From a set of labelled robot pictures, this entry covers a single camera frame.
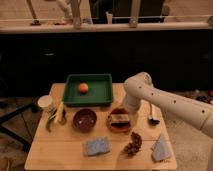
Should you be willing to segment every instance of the bowl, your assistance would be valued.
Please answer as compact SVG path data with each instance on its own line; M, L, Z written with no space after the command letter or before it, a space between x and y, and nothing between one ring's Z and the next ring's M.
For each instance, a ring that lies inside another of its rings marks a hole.
M81 109L76 112L73 118L73 125L81 132L89 132L95 126L96 113L91 109Z
M107 126L109 127L109 129L113 132L117 132L117 133L122 133L122 132L128 132L131 130L131 124L130 122L129 123L125 123L125 124L121 124L121 125L112 125L110 124L111 122L111 114L126 114L128 115L128 112L124 109L124 108L120 108L120 107L117 107L115 109L113 109L108 117L107 117Z

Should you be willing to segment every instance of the white cup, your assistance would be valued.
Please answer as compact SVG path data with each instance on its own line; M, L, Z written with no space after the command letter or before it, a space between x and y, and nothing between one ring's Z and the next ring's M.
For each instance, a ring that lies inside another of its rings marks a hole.
M53 98L50 95L42 96L38 99L38 106L45 112L51 112L54 110Z

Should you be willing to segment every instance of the sponge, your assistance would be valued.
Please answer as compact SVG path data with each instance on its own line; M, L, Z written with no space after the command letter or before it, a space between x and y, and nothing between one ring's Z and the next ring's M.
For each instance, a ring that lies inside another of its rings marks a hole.
M95 140L90 140L86 142L86 152L88 156L104 154L108 153L109 151L109 142L106 137L97 138Z

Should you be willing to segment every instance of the tabletop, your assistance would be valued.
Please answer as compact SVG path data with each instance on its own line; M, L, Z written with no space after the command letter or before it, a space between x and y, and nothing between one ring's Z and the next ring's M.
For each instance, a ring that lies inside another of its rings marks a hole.
M120 106L125 95L123 84L113 83L112 87L114 101L110 106L65 106L67 123L65 125L52 123L51 132L45 128L49 114L43 112L25 163L25 170L175 170L177 168L176 158L161 110L158 107L155 106L160 120L157 126L149 124L147 117L150 113L150 105L142 100L140 110L133 114L137 119L131 131L114 133L108 129L106 118L112 109ZM54 99L55 106L61 102L64 88L64 83L52 85L50 95ZM74 114L82 108L90 108L97 114L96 125L89 133L76 131L72 126ZM131 141L132 131L141 135L142 146L135 156L127 157L122 151ZM161 162L154 162L151 157L151 147L160 134L165 136L171 157ZM83 152L83 144L100 137L108 138L110 152L93 157L86 156Z

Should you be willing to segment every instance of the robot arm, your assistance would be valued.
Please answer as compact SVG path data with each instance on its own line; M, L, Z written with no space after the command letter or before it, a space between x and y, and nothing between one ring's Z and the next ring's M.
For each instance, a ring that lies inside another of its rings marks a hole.
M128 78L124 82L124 89L126 96L122 103L127 111L139 110L141 99L144 99L213 138L213 105L156 89L145 72Z

